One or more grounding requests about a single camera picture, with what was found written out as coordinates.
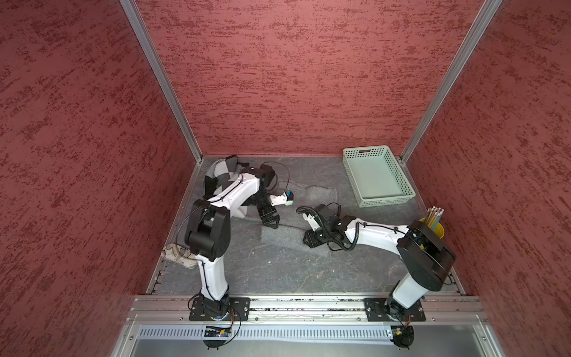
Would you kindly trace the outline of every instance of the vent grille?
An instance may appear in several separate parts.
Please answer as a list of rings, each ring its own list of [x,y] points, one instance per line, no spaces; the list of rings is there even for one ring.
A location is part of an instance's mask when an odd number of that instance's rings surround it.
[[[203,326],[143,325],[139,339],[201,340]],[[296,340],[307,342],[366,341],[391,343],[390,326],[253,326],[242,325],[236,339],[241,340]]]

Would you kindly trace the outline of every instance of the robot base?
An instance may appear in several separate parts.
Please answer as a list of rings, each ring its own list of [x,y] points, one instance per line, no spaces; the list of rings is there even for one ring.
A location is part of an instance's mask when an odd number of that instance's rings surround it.
[[[230,321],[231,316],[229,312],[232,308],[240,314],[242,321],[248,320],[248,315],[250,312],[250,298],[229,297],[228,302],[228,305],[220,306],[219,302],[205,298],[204,295],[200,294],[192,301],[192,307],[190,308],[188,320]]]
[[[367,320],[370,322],[395,322],[400,320],[402,323],[407,323],[409,317],[411,322],[427,320],[420,305],[420,300],[410,306],[410,308],[401,310],[398,313],[395,313],[394,310],[389,310],[389,304],[385,298],[366,298],[363,299],[363,302],[365,303]]]

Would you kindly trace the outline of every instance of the plastic basket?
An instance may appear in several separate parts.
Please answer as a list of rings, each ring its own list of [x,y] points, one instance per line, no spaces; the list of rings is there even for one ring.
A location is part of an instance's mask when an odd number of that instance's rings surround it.
[[[416,195],[386,145],[343,149],[343,165],[359,207],[405,203]]]

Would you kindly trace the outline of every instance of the metal profile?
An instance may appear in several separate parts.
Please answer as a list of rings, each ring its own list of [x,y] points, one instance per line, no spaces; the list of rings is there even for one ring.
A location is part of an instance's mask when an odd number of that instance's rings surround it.
[[[387,294],[312,294],[249,295],[248,321],[244,324],[267,325],[360,325],[368,322],[363,299]],[[188,321],[188,301],[192,295],[139,295],[135,298],[127,323],[193,325]],[[423,325],[489,324],[477,296],[436,294],[422,301]]]
[[[203,337],[204,325],[144,324],[139,330],[139,340],[226,340]],[[236,340],[250,341],[304,341],[321,343],[387,344],[391,342],[390,326],[384,325],[255,325],[240,328]]]
[[[143,48],[143,52],[145,53],[145,56],[151,65],[152,71],[155,73],[156,79],[160,84],[160,88],[163,90],[164,96],[167,98],[168,105],[170,105],[172,113],[175,115],[176,121],[182,130],[184,138],[186,139],[186,142],[188,143],[188,146],[194,155],[194,159],[197,163],[201,162],[202,152],[200,151],[200,147],[198,147],[198,142],[192,133],[190,124],[188,124],[186,115],[184,114],[182,106],[176,97],[176,93],[172,88],[172,84],[168,79],[167,73],[164,70],[163,63],[160,61],[159,54],[156,52],[156,48],[152,44],[151,37],[147,31],[147,27],[143,22],[143,18],[141,17],[135,0],[119,1],[121,6],[123,6],[125,14],[127,14],[127,18],[131,23],[133,31],[135,31],[135,35],[137,36],[137,39]]]
[[[428,128],[428,125],[434,118],[436,112],[440,108],[440,105],[446,98],[448,92],[452,88],[452,85],[460,75],[460,71],[464,68],[464,65],[468,61],[468,58],[472,54],[474,48],[482,38],[484,31],[490,24],[493,16],[495,15],[498,7],[500,7],[502,0],[485,0],[484,4],[480,8],[480,11],[476,15],[472,26],[468,30],[466,37],[462,41],[458,52],[454,56],[452,63],[448,67],[448,71],[444,75],[440,86],[436,90],[432,101],[428,105],[428,108],[424,112],[423,117],[420,119],[420,123],[415,129],[415,132],[412,134],[410,140],[407,143],[407,146],[404,148],[403,153],[401,154],[401,159],[403,163],[406,163],[413,151],[415,150],[416,146],[419,144],[420,139],[424,135],[424,132]]]

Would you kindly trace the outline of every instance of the black mounting plate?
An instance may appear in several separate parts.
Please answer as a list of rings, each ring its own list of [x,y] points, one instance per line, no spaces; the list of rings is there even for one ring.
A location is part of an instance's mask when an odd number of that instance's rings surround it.
[[[395,322],[391,319],[385,310],[386,298],[365,298],[363,302],[365,303],[365,313],[367,314],[367,320],[369,322]],[[409,309],[407,309],[407,316],[411,317],[411,322],[423,322],[427,318],[424,315],[424,309],[420,304],[420,300],[414,303]],[[403,323],[408,321],[408,317],[403,319]]]
[[[206,313],[204,310],[203,299],[203,296],[199,296],[192,301],[190,314],[188,315],[189,321],[230,321],[230,314],[226,314],[222,319],[216,320]],[[242,321],[248,320],[248,315],[250,314],[250,298],[230,297],[230,307],[240,313]],[[235,316],[235,319],[237,319],[236,321],[240,321],[238,316]]]

